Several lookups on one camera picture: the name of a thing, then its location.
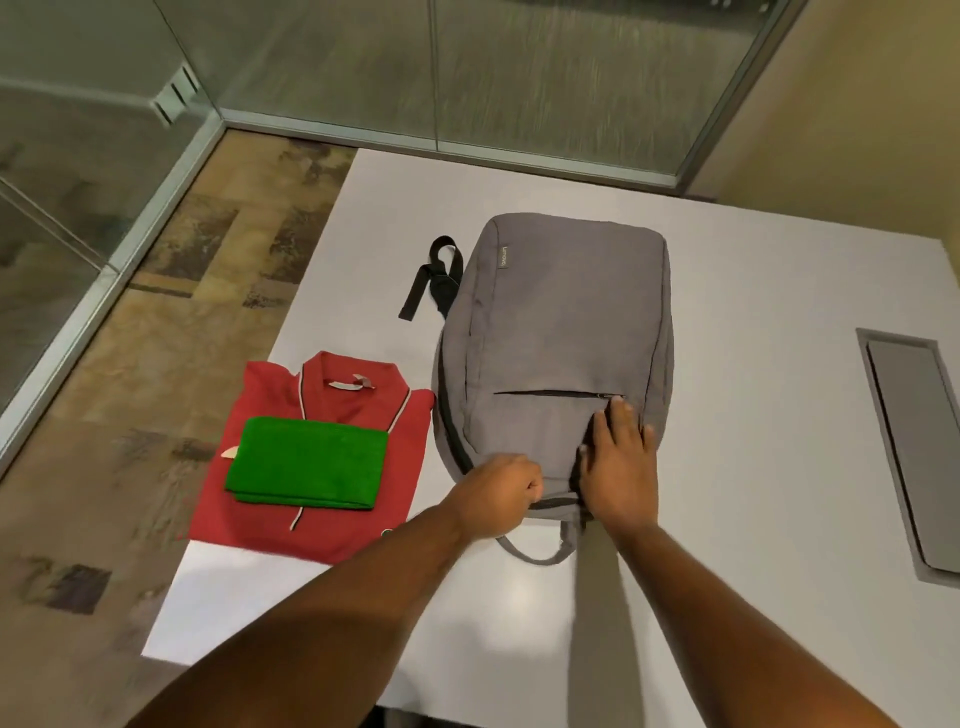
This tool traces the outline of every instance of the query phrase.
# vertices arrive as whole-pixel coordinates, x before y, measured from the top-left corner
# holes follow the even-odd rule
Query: green towel
[[[370,510],[387,437],[353,425],[251,417],[226,487],[247,503]]]

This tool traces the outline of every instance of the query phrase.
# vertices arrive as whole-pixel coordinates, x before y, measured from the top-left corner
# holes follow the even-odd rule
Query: white table
[[[430,242],[539,211],[667,239],[675,391],[661,521],[904,725],[960,716],[960,590],[914,574],[856,327],[938,339],[960,380],[960,291],[940,244],[608,187],[361,151],[271,353],[393,361],[428,387],[441,317],[397,318]],[[432,436],[412,513],[451,480]],[[430,603],[381,704],[480,726],[699,725],[609,542],[540,568],[472,548]],[[553,524],[513,537],[551,553]],[[190,665],[324,567],[192,542],[143,654]]]

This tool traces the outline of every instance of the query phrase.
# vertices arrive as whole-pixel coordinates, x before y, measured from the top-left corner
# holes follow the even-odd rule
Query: forearm
[[[467,545],[448,510],[428,509],[214,650],[132,725],[354,728]]]
[[[710,728],[894,725],[662,529],[618,541]]]

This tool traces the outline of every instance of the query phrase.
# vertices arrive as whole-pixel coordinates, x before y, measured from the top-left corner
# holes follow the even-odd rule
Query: red shirt
[[[351,391],[330,386],[330,382],[351,384],[355,376],[366,377],[372,387]],[[385,529],[406,521],[420,477],[433,401],[433,393],[428,389],[411,392],[395,364],[320,352],[303,365],[301,376],[297,376],[277,364],[249,362],[243,392],[230,410],[224,436],[207,471],[189,537],[323,564],[349,558],[379,538]],[[241,503],[234,499],[224,489],[233,461],[221,457],[221,453],[240,444],[247,419],[261,415],[297,420],[305,416],[309,420],[382,430],[388,429],[396,418],[387,441],[380,491],[373,509],[304,508],[296,528],[290,530],[299,510],[296,506]]]

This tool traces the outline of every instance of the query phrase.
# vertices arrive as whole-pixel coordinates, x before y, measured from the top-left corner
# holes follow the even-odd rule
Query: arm
[[[581,488],[650,601],[710,728],[896,728],[657,525],[657,442],[622,400],[593,418]]]
[[[472,542],[519,525],[540,467],[497,455],[444,501],[322,573],[217,647],[131,727],[355,728],[394,672],[430,597]]]

